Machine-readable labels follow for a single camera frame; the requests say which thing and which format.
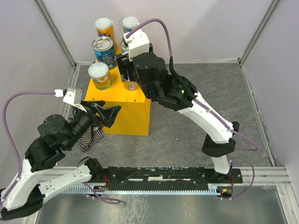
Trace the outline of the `orange can white lid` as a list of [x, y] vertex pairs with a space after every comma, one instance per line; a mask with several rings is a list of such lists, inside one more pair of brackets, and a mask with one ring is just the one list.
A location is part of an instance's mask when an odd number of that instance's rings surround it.
[[123, 82], [123, 84], [124, 84], [125, 89], [128, 91], [135, 91], [139, 88], [138, 83], [135, 81], [127, 80], [127, 81]]

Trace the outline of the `silver top tin can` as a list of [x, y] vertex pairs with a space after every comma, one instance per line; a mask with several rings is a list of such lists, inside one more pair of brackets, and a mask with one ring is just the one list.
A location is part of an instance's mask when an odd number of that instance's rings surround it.
[[121, 51], [122, 51], [122, 53], [125, 53], [125, 52], [129, 51], [128, 44], [123, 42], [123, 41], [121, 42]]

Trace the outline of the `yellow shelf cabinet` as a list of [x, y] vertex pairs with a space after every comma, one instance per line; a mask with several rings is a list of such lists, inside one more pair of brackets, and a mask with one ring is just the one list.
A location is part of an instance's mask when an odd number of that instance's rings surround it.
[[85, 97], [86, 101], [105, 101], [104, 107], [121, 106], [114, 124], [111, 128], [104, 127], [104, 132], [118, 135], [149, 135], [151, 101], [140, 88], [134, 91], [125, 88], [117, 66], [109, 72], [112, 79], [110, 88], [98, 90], [93, 80], [90, 80]]

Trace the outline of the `green label can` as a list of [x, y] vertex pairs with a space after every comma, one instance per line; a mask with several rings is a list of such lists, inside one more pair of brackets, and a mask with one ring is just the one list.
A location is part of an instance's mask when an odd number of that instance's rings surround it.
[[110, 88], [112, 84], [109, 68], [103, 62], [92, 64], [88, 68], [88, 75], [98, 90], [106, 90]]

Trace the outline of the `teal blue pull-tab can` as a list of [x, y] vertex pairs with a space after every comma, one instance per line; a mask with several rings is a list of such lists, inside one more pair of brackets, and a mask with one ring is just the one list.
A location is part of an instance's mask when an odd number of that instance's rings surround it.
[[99, 36], [92, 42], [92, 47], [99, 62], [105, 63], [109, 69], [117, 66], [114, 42], [109, 36]]

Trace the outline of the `blue orange can with spoon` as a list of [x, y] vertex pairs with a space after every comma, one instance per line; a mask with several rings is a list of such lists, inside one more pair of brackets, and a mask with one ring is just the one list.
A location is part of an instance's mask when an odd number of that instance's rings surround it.
[[123, 33], [128, 33], [139, 26], [139, 21], [133, 16], [128, 16], [122, 20]]

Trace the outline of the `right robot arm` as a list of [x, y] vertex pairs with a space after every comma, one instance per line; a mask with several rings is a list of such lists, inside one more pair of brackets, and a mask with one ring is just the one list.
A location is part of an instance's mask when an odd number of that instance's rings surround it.
[[235, 150], [233, 134], [240, 124], [220, 116], [197, 88], [174, 70], [172, 58], [168, 66], [154, 52], [142, 53], [132, 60], [128, 54], [118, 54], [116, 61], [120, 74], [137, 82], [146, 98], [185, 115], [206, 132], [202, 152], [212, 158], [215, 179], [230, 179], [232, 165], [228, 155]]

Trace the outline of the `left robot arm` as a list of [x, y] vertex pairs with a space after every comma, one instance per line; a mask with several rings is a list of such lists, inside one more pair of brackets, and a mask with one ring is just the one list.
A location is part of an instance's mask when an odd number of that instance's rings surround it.
[[11, 183], [12, 190], [0, 191], [3, 208], [2, 220], [30, 216], [40, 210], [44, 203], [73, 185], [99, 182], [103, 178], [103, 167], [95, 158], [52, 181], [41, 179], [65, 157], [64, 151], [72, 150], [90, 127], [99, 130], [110, 128], [121, 110], [121, 106], [104, 107], [104, 101], [81, 102], [83, 109], [73, 109], [73, 119], [68, 122], [62, 115], [48, 116], [37, 128], [40, 137], [35, 139], [25, 153], [21, 175]]

